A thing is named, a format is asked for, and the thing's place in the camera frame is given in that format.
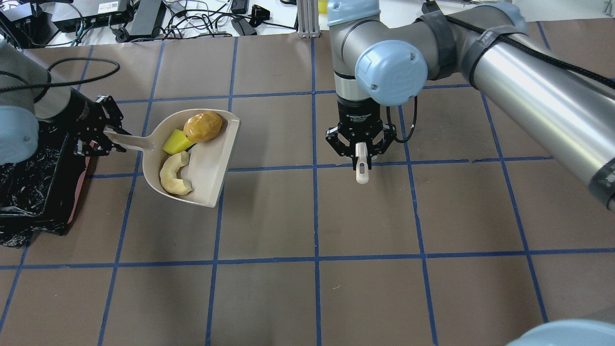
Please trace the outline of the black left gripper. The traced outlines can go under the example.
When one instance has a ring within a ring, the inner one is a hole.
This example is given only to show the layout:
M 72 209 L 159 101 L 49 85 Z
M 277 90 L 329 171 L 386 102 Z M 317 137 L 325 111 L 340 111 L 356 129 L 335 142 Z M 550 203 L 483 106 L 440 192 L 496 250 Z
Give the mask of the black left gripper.
M 86 101 L 84 112 L 75 120 L 77 143 L 76 156 L 108 156 L 110 152 L 125 153 L 125 147 L 114 143 L 105 135 L 106 129 L 116 134 L 126 134 L 124 116 L 112 96 L 98 96 L 96 101 Z

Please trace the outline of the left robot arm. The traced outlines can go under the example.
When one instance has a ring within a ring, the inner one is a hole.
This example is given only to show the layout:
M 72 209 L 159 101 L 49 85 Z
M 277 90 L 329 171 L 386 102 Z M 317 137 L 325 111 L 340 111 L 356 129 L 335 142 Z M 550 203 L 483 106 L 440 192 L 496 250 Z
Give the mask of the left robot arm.
M 28 160 L 39 147 L 39 124 L 48 122 L 68 132 L 77 140 L 75 153 L 80 156 L 106 156 L 111 151 L 126 152 L 105 134 L 111 128 L 124 134 L 123 115 L 110 96 L 92 101 L 76 86 L 110 77 L 120 64 L 109 59 L 110 72 L 76 81 L 62 81 L 53 74 L 55 66 L 75 62 L 76 57 L 53 62 L 49 67 L 11 46 L 0 44 L 0 161 L 17 164 Z

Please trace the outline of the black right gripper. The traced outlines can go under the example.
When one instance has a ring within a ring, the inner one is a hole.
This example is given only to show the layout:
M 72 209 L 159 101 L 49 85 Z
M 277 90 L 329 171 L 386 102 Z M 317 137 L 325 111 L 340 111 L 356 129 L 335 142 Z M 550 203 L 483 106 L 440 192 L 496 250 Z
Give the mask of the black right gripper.
M 397 135 L 395 125 L 381 118 L 381 106 L 372 98 L 337 97 L 339 121 L 326 131 L 326 142 L 338 156 L 354 157 L 355 144 L 364 142 L 369 156 L 384 155 Z

